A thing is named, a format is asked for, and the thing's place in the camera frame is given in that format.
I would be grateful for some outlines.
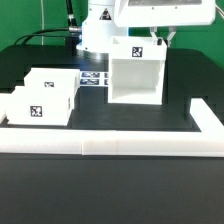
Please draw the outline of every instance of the marker sticker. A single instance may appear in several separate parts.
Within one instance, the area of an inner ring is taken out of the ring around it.
[[[107,8],[104,10],[103,14],[100,16],[100,20],[112,20]]]

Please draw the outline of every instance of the white open box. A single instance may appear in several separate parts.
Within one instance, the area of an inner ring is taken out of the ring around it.
[[[166,51],[151,37],[113,37],[108,102],[162,104]]]
[[[35,88],[67,88],[71,94],[71,107],[74,109],[74,98],[80,87],[79,69],[32,68],[25,76],[24,84]]]
[[[71,115],[67,89],[17,86],[8,98],[9,124],[66,126]]]

